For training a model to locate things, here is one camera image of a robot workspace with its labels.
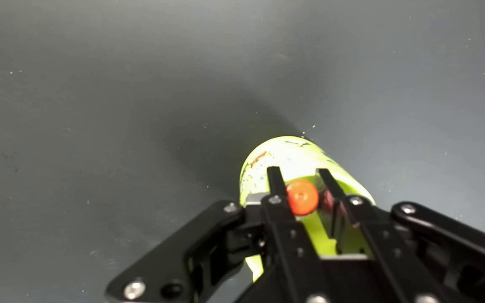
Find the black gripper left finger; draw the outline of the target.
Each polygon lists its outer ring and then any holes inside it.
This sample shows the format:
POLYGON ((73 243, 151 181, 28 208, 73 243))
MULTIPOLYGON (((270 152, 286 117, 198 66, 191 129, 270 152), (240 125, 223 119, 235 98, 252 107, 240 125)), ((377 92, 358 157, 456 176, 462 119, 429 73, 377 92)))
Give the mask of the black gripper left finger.
POLYGON ((257 204, 211 204, 115 275, 104 297, 109 303, 205 303, 250 257, 260 260, 262 274, 235 303, 333 300, 323 262, 289 211, 275 167, 265 171, 257 204))

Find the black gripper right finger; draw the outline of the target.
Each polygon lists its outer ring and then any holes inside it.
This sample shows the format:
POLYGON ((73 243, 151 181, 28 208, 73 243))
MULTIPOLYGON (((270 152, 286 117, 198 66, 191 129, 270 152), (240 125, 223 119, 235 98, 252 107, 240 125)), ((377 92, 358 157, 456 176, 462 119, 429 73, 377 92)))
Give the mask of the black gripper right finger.
POLYGON ((485 303, 485 233, 417 203, 382 211, 318 169, 338 257, 365 257, 397 303, 485 303))

